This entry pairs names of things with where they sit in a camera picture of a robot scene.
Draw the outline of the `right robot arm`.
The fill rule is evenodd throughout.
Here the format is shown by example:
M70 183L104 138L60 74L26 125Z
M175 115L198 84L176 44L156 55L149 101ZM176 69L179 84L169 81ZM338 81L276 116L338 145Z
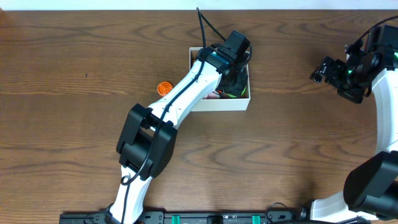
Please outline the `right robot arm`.
M370 223L397 218L397 28L381 22L346 47L345 61L325 57L310 75L356 104L374 95L377 143L372 158L352 170L341 192L303 207L302 220Z

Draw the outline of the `white pink toy figure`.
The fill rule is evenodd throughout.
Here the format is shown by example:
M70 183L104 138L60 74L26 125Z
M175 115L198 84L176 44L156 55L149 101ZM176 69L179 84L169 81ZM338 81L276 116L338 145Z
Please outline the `white pink toy figure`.
M218 91L212 91L211 93L207 94L203 99L208 100L208 99L219 99L221 98L222 95Z

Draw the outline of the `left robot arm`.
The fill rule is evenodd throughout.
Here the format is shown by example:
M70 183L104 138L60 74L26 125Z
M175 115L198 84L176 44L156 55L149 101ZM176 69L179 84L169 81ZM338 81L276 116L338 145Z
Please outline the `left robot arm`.
M194 107L219 86L239 97L248 78L244 68L252 55L250 41L232 31L223 44L197 53L187 75L165 96L144 107L134 105L125 120L116 151L120 155L121 183L106 215L108 223L135 223L152 179L169 163L178 127ZM224 85L224 80L231 80Z

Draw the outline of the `orange round toy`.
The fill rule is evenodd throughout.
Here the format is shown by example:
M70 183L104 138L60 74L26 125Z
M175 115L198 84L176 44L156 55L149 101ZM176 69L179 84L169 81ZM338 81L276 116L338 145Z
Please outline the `orange round toy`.
M161 82L157 85L157 92L160 96L165 96L171 92L174 86L167 81Z

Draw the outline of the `green numbered ball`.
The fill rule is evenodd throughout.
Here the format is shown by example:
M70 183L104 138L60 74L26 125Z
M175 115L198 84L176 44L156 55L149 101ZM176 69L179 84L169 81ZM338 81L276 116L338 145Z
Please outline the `green numbered ball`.
M246 87L238 88L226 88L221 92L221 96L224 98L240 98L246 92Z

